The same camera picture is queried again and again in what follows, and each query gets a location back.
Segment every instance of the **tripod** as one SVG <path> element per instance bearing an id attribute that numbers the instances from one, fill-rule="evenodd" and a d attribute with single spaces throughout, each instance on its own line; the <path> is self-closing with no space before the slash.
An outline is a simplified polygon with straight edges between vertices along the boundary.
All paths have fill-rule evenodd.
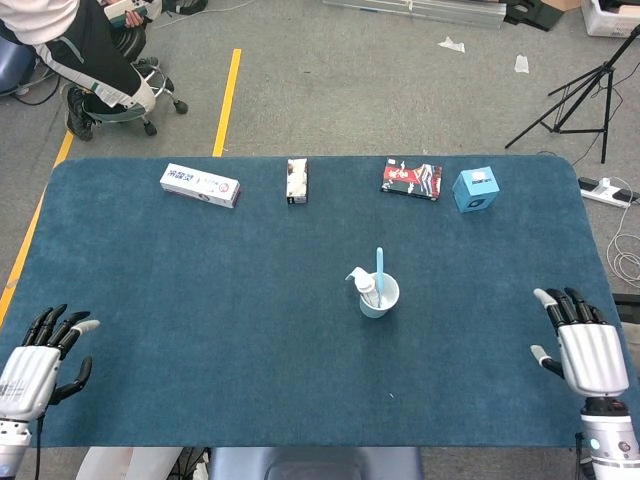
<path id="1" fill-rule="evenodd" d="M 525 136 L 533 127 L 540 124 L 549 132 L 554 133 L 602 133 L 602 159 L 600 163 L 604 163 L 607 158 L 607 137 L 609 136 L 609 113 L 611 112 L 611 93 L 613 91 L 613 71 L 615 68 L 613 67 L 614 63 L 622 56 L 624 51 L 629 48 L 629 45 L 636 39 L 636 37 L 640 35 L 640 25 L 633 29 L 629 38 L 625 40 L 625 42 L 620 46 L 618 51 L 613 54 L 613 56 L 601 66 L 594 68 L 593 70 L 588 71 L 584 75 L 579 76 L 575 80 L 571 80 L 569 83 L 561 86 L 560 88 L 556 88 L 553 92 L 549 93 L 549 96 L 558 93 L 560 90 L 564 90 L 562 93 L 562 100 L 556 103 L 553 107 L 547 110 L 540 118 L 538 118 L 535 122 L 525 128 L 516 138 L 511 140 L 509 143 L 505 145 L 504 148 L 509 148 L 511 145 L 520 140 L 523 136 Z M 600 80 L 604 77 L 607 77 L 607 100 L 605 103 L 604 109 L 604 125 L 602 128 L 587 128 L 581 130 L 565 130 L 562 126 L 566 123 L 566 121 L 573 115 L 580 104 L 584 101 L 585 98 L 591 93 L 591 91 L 598 85 L 600 85 Z M 575 89 L 571 90 L 571 86 L 581 82 Z M 582 91 L 582 94 L 578 97 L 578 99 L 571 105 L 567 113 L 564 113 L 565 104 L 569 101 L 570 98 L 575 96 L 578 92 Z M 556 119 L 553 126 L 547 125 L 545 123 L 545 119 L 551 115 L 553 112 L 556 113 Z"/>

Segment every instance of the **gray carpet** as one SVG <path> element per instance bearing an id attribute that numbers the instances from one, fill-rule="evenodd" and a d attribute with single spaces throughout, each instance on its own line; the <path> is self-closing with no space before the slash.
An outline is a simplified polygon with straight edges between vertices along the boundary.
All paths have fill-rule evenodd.
<path id="1" fill-rule="evenodd" d="M 212 0 L 210 8 L 238 3 Z M 467 53 L 438 47 L 447 35 L 465 42 Z M 546 92 L 599 65 L 620 43 L 587 37 L 579 10 L 544 33 L 524 25 L 491 31 L 412 20 L 328 7 L 320 0 L 258 0 L 151 32 L 146 53 L 162 58 L 190 104 L 189 115 L 178 117 L 170 102 L 160 103 L 152 115 L 158 137 L 145 137 L 137 122 L 103 125 L 92 143 L 74 142 L 71 155 L 209 154 L 235 47 L 243 55 L 225 155 L 502 153 L 550 105 Z M 633 69 L 639 51 L 637 44 L 629 49 L 617 78 Z M 517 54 L 528 56 L 530 75 L 513 71 Z M 599 164 L 598 142 L 576 166 L 579 175 L 620 176 L 640 189 L 639 78 L 618 87 L 624 105 L 611 125 L 607 164 Z M 602 100 L 585 104 L 573 125 L 598 125 Z M 58 106 L 57 99 L 37 109 L 0 100 L 2 281 L 62 140 Z M 538 128 L 512 151 L 550 150 L 576 160 L 592 138 L 552 136 Z M 621 211 L 593 203 L 587 209 L 604 255 Z M 639 226 L 634 208 L 625 229 L 637 232 Z M 632 291 L 612 276 L 610 283 L 616 292 Z M 41 478 L 73 479 L 82 455 L 46 452 Z M 30 456 L 21 480 L 32 478 L 32 464 Z M 430 479 L 568 479 L 572 468 L 566 450 L 425 451 Z"/>

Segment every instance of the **black pants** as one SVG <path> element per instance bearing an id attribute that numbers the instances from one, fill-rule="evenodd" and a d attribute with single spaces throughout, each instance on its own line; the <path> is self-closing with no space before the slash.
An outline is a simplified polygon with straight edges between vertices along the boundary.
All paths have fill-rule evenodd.
<path id="1" fill-rule="evenodd" d="M 95 94 L 85 102 L 87 113 L 98 120 L 122 121 L 153 110 L 155 97 L 113 45 L 110 29 L 96 0 L 80 0 L 64 34 L 33 47 L 52 70 Z"/>

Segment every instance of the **caster wheel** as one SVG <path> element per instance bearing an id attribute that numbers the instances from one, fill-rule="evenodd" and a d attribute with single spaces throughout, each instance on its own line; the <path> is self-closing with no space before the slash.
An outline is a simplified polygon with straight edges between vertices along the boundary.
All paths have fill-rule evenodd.
<path id="1" fill-rule="evenodd" d="M 153 123 L 151 123 L 151 122 L 147 122 L 147 123 L 144 124 L 144 131 L 150 137 L 153 137 L 154 135 L 156 135 L 158 133 L 158 130 L 156 129 L 155 125 Z"/>
<path id="2" fill-rule="evenodd" d="M 189 111 L 189 105 L 184 103 L 182 100 L 173 102 L 173 106 L 176 107 L 176 112 L 178 112 L 180 115 L 184 115 Z"/>

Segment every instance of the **person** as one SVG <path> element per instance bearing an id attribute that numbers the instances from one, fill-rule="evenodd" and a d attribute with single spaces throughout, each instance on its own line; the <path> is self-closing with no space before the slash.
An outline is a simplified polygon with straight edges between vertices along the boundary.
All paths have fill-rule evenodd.
<path id="1" fill-rule="evenodd" d="M 145 1 L 153 19 L 161 0 Z M 153 110 L 151 87 L 113 45 L 111 23 L 98 1 L 0 0 L 0 20 L 4 31 L 15 37 L 9 40 L 31 46 L 49 68 L 71 82 L 62 90 L 66 123 L 80 140 L 93 138 L 96 120 L 126 121 Z M 126 13 L 128 28 L 145 21 L 137 12 Z"/>

